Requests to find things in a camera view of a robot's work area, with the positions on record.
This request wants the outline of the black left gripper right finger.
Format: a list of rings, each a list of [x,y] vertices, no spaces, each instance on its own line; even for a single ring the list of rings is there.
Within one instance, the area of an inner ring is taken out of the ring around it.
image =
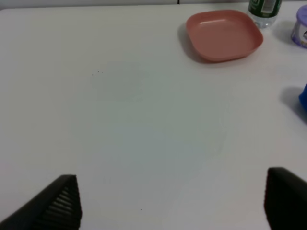
[[[264,210],[272,230],[305,230],[307,228],[307,182],[286,168],[269,168]]]

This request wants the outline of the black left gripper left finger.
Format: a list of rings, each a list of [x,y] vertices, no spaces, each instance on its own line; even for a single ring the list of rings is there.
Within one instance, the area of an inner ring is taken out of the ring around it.
[[[82,206],[76,175],[61,175],[0,222],[2,230],[78,230]]]

